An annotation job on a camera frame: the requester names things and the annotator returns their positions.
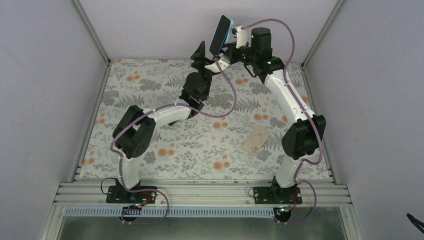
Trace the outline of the beige phone case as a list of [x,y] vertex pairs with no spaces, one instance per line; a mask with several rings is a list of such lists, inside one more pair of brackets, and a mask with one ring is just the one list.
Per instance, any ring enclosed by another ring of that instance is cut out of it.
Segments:
[[252,155],[259,153],[271,132],[263,126],[257,125],[242,145],[242,148]]

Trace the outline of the black phone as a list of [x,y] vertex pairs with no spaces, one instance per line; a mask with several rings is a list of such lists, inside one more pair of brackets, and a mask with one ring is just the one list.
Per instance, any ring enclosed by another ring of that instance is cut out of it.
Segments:
[[176,120],[176,121],[173,121],[173,122],[170,122],[168,125],[169,126],[174,126],[175,124],[177,124],[178,122],[180,122],[181,120]]

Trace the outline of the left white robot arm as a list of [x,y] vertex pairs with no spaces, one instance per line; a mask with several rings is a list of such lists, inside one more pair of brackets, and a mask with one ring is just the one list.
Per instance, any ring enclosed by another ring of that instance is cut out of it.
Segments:
[[156,109],[130,106],[112,133],[112,145],[120,152],[118,182],[122,185],[119,196],[131,203],[139,197],[139,157],[148,149],[156,129],[180,120],[194,117],[204,107],[209,97],[212,77],[215,73],[206,66],[212,60],[206,58],[202,41],[191,55],[191,67],[196,71],[187,75],[181,95],[173,103]]

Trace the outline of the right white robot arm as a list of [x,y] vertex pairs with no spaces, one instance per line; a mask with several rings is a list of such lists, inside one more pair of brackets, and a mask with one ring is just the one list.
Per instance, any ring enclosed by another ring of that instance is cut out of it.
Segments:
[[307,106],[289,80],[286,65],[279,57],[273,55],[270,29],[256,27],[247,33],[245,27],[237,26],[231,33],[236,41],[225,45],[225,54],[230,63],[240,62],[245,68],[252,67],[249,74],[258,77],[273,93],[290,124],[281,139],[287,158],[282,161],[270,186],[272,200],[282,204],[290,196],[297,194],[297,186],[300,184],[298,174],[303,163],[317,165],[321,162],[322,153],[317,161],[307,157],[313,155],[316,150],[322,150],[322,137],[327,121],[323,115],[315,114]]

